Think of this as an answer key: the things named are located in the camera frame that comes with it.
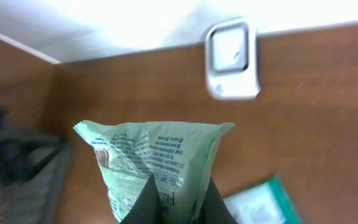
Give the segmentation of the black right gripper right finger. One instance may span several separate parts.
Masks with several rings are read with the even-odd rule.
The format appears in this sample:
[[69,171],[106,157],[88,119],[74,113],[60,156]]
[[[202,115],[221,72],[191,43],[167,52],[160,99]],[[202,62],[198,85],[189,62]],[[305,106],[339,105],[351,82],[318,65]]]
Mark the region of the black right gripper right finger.
[[198,224],[237,224],[221,197],[214,180],[210,178],[200,210]]

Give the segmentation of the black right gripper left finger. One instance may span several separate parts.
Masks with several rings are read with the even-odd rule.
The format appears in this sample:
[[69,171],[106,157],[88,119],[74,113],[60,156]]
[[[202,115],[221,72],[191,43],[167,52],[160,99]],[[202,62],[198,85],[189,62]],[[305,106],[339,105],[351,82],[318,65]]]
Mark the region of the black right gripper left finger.
[[160,224],[162,223],[160,196],[151,174],[134,206],[120,224]]

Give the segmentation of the green white sponge package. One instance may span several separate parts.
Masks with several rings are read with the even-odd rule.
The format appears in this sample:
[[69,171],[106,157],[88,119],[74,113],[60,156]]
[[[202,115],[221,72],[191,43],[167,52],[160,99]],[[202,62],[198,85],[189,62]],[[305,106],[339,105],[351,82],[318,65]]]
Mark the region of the green white sponge package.
[[302,224],[278,176],[228,196],[224,203],[239,224]]

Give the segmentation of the mint green wipes pack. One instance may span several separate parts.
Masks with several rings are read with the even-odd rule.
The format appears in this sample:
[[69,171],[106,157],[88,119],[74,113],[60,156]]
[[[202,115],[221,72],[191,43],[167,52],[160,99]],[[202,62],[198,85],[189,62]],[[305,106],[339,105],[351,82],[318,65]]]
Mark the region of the mint green wipes pack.
[[117,221],[127,217],[153,175],[163,221],[193,223],[200,215],[220,139],[233,127],[181,121],[103,125],[84,120],[74,130],[96,154]]

